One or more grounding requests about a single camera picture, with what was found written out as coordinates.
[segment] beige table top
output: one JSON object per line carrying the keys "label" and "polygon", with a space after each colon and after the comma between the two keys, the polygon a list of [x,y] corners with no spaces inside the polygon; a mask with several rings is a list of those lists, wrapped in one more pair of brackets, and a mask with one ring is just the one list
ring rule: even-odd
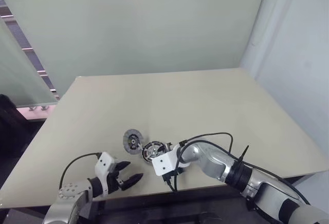
{"label": "beige table top", "polygon": [[[242,69],[79,77],[63,96],[0,190],[1,208],[50,205],[70,160],[107,151],[132,164],[125,176],[144,173],[131,189],[110,198],[168,192],[139,155],[128,154],[122,137],[138,129],[149,141],[176,144],[194,135],[230,132],[232,153],[250,148],[245,160],[282,177],[328,170],[314,141]],[[228,147],[226,136],[209,137]],[[83,158],[64,183],[94,177],[96,158]],[[222,184],[190,166],[179,189]]]}

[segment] metal disc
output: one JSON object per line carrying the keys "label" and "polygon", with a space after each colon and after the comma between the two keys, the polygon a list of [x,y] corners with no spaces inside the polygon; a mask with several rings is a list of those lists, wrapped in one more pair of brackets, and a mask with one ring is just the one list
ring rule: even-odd
{"label": "metal disc", "polygon": [[148,143],[147,145],[145,145],[145,147],[143,148],[143,152],[142,152],[142,157],[143,159],[147,162],[147,163],[152,163],[152,159],[164,154],[166,151],[158,151],[160,147],[164,146],[163,143],[161,142],[157,142],[157,141],[153,141],[151,143]]}
{"label": "metal disc", "polygon": [[137,155],[142,151],[143,136],[136,129],[129,129],[123,135],[123,147],[131,155]]}

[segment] gear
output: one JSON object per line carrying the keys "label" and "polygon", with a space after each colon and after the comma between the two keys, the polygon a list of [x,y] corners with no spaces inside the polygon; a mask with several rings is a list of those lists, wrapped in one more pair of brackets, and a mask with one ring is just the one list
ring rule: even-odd
{"label": "gear", "polygon": [[123,135],[123,147],[131,155],[137,155],[142,151],[144,138],[136,129],[129,129]]}
{"label": "gear", "polygon": [[145,145],[142,151],[142,157],[147,163],[152,163],[153,158],[164,153],[166,153],[165,145],[161,142],[153,141]]}

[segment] cable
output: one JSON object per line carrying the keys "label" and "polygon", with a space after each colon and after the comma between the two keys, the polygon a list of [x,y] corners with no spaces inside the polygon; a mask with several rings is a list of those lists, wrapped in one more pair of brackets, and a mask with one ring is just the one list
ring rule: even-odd
{"label": "cable", "polygon": [[233,136],[232,134],[230,133],[226,133],[226,132],[222,132],[222,133],[206,133],[206,134],[201,134],[201,135],[197,135],[195,137],[192,137],[192,138],[189,138],[187,140],[184,140],[182,141],[181,143],[183,143],[183,145],[185,145],[187,142],[193,140],[193,139],[196,139],[196,138],[201,138],[201,137],[204,137],[204,136],[213,136],[213,135],[222,135],[222,134],[225,134],[225,135],[228,135],[230,136],[231,138],[231,142],[230,142],[230,148],[228,150],[228,155],[231,155],[231,150],[232,150],[232,146],[233,146]]}
{"label": "cable", "polygon": [[172,192],[175,192],[175,189],[173,188],[173,186],[171,184],[168,184],[169,188],[172,190]]}
{"label": "cable", "polygon": [[[180,159],[181,159],[181,156],[182,156],[183,152],[186,150],[186,148],[187,148],[188,146],[192,145],[192,144],[195,144],[195,143],[206,143],[206,144],[213,145],[214,147],[218,148],[219,150],[223,151],[224,153],[230,155],[229,152],[228,152],[227,150],[223,149],[222,147],[220,147],[219,145],[217,145],[217,144],[215,144],[215,143],[212,143],[212,142],[209,142],[209,141],[206,141],[206,140],[195,140],[195,141],[190,142],[188,145],[186,145],[185,147],[182,148],[182,150],[180,151],[179,156],[178,156],[178,158],[177,158],[177,163],[176,163],[176,167],[175,167],[175,169],[178,168],[179,161],[180,161]],[[231,156],[234,160],[236,160],[236,161],[239,160],[236,156],[234,156],[234,155],[232,155],[232,154],[231,154],[230,156]],[[287,180],[281,178],[280,176],[278,176],[278,175],[276,175],[276,174],[274,174],[274,173],[272,173],[272,172],[270,172],[270,171],[268,171],[268,170],[266,170],[266,169],[263,169],[263,168],[261,168],[261,167],[259,167],[259,166],[256,166],[256,165],[253,165],[253,164],[251,164],[251,163],[248,163],[248,162],[245,162],[245,161],[241,161],[241,163],[243,163],[243,164],[245,164],[245,165],[247,165],[247,166],[250,166],[250,167],[252,167],[252,168],[255,168],[255,169],[257,169],[257,170],[260,170],[260,171],[262,171],[262,172],[264,172],[264,173],[266,173],[266,174],[269,174],[269,175],[271,175],[271,176],[277,178],[280,182],[286,184],[289,188],[291,188],[294,192],[296,192],[296,193],[301,197],[301,199],[305,202],[305,204],[310,205],[310,203],[309,203],[308,200],[304,197],[304,195],[303,195],[301,192],[299,192],[299,191],[298,191],[298,190],[297,190],[292,184],[290,184]],[[177,176],[174,177],[174,191],[175,191],[175,192],[177,191]]]}
{"label": "cable", "polygon": [[97,156],[97,158],[99,158],[99,157],[101,156],[101,154],[102,154],[102,153],[100,153],[100,152],[97,152],[97,153],[90,153],[90,154],[85,154],[85,155],[79,156],[79,157],[77,157],[76,159],[74,159],[73,161],[71,161],[71,162],[66,166],[66,168],[64,169],[64,172],[62,173],[62,177],[61,177],[61,180],[60,180],[60,188],[62,188],[65,173],[66,173],[66,171],[68,170],[68,168],[72,165],[73,162],[75,162],[76,160],[79,160],[80,158],[86,157],[86,156]]}

